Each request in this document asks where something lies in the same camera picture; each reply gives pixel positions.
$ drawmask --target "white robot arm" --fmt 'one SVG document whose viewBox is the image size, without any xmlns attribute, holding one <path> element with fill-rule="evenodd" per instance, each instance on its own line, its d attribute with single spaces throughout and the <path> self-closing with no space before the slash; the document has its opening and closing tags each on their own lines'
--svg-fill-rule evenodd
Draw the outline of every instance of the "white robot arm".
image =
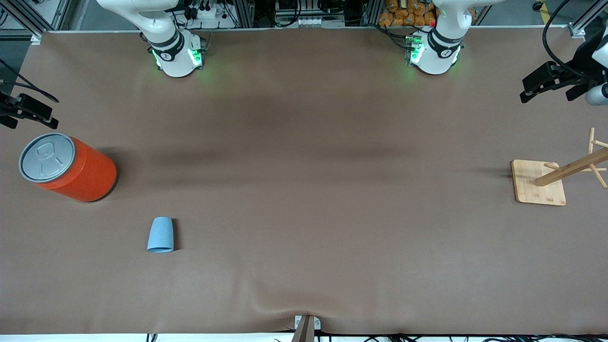
<svg viewBox="0 0 608 342">
<path fill-rule="evenodd" d="M 171 77 L 183 77 L 202 66 L 204 50 L 201 37 L 188 30 L 178 30 L 164 10 L 177 6 L 179 0 L 97 0 L 140 29 L 152 45 L 158 66 Z"/>
<path fill-rule="evenodd" d="M 460 43 L 472 23 L 468 8 L 487 6 L 504 0 L 434 0 L 439 9 L 437 25 L 428 32 L 420 32 L 421 47 L 411 56 L 411 63 L 431 75 L 446 72 L 456 62 Z"/>
</svg>

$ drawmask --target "blue cup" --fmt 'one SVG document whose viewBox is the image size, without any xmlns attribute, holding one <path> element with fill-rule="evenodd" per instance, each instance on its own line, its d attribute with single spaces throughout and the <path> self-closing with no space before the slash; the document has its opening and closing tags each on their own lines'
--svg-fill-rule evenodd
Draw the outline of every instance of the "blue cup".
<svg viewBox="0 0 608 342">
<path fill-rule="evenodd" d="M 154 219 L 148 238 L 148 252 L 167 253 L 173 251 L 173 222 L 170 217 Z"/>
</svg>

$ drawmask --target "orange cylinder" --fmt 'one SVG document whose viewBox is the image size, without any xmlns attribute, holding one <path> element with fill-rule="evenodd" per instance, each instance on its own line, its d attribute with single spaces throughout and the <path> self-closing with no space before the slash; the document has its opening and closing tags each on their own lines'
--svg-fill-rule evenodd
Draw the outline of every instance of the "orange cylinder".
<svg viewBox="0 0 608 342">
<path fill-rule="evenodd" d="M 109 157 L 61 133 L 44 134 L 30 142 L 19 158 L 19 170 L 39 187 L 82 202 L 104 197 L 117 176 Z"/>
</svg>

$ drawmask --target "wooden base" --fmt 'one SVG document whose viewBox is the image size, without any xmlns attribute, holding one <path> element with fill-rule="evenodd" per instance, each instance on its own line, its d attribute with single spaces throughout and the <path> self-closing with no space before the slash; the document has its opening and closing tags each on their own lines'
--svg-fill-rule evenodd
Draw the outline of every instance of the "wooden base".
<svg viewBox="0 0 608 342">
<path fill-rule="evenodd" d="M 530 161 L 516 159 L 511 162 L 515 199 L 519 203 L 546 204 L 550 206 L 565 206 L 566 196 L 562 181 L 556 181 L 546 186 L 534 185 L 534 180 L 553 171 L 543 164 L 549 163 L 559 167 L 554 162 Z"/>
</svg>

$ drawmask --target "silver can lid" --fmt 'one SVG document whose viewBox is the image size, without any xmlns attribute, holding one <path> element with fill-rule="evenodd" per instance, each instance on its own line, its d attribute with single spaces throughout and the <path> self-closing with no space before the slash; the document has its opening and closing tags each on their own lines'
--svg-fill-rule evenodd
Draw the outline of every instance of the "silver can lid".
<svg viewBox="0 0 608 342">
<path fill-rule="evenodd" d="M 61 177 L 74 162 L 76 146 L 69 136 L 47 133 L 32 140 L 21 152 L 19 171 L 34 183 Z"/>
</svg>

